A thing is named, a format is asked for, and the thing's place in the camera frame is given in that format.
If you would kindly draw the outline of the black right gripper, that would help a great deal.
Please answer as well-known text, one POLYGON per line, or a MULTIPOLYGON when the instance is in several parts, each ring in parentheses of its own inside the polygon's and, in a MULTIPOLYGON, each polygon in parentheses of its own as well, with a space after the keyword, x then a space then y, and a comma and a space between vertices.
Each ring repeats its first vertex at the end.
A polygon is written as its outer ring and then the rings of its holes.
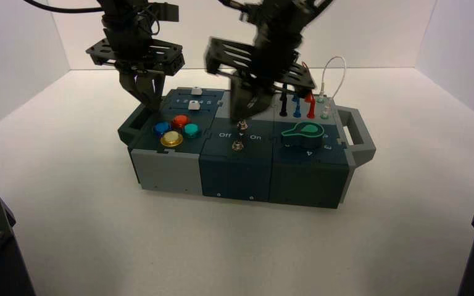
POLYGON ((230 118, 240 121, 266 111, 277 84, 294 92, 309 92, 315 83, 309 71, 297 63, 301 30, 272 28, 264 23, 253 44, 211 37, 205 54, 207 73, 230 79, 230 118))

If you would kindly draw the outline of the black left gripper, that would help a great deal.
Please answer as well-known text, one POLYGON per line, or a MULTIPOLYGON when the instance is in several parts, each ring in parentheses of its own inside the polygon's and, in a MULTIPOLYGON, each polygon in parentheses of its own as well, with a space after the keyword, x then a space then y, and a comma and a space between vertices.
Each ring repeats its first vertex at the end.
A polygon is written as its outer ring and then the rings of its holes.
POLYGON ((182 46, 154 38, 157 32, 152 30, 153 25, 160 28, 154 15, 104 15, 102 24, 105 38, 86 53, 96 65, 119 68, 122 88, 147 109, 159 110, 165 75, 175 75, 185 64, 182 46), (154 77, 151 73, 163 75, 154 77))

